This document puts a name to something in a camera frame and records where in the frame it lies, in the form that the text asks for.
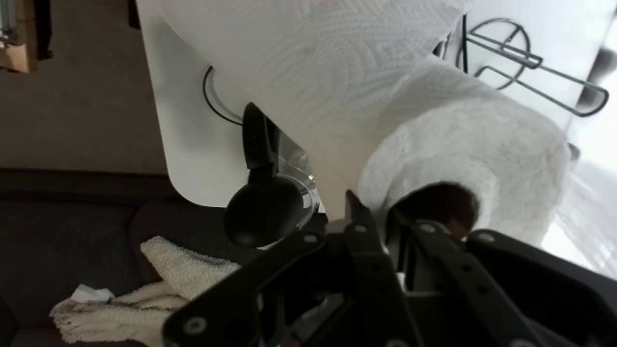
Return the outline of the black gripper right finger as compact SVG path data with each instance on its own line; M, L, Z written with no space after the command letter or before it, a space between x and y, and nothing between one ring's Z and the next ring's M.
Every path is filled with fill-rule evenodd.
M617 281L494 229L390 215L386 244L409 292L454 304L479 344L617 347Z

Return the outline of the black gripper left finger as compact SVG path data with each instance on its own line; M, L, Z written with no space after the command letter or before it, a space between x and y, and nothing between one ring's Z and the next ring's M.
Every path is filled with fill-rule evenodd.
M189 300L164 347L278 347L311 310L330 308L305 347L423 347L373 213L346 196L344 227L297 231Z

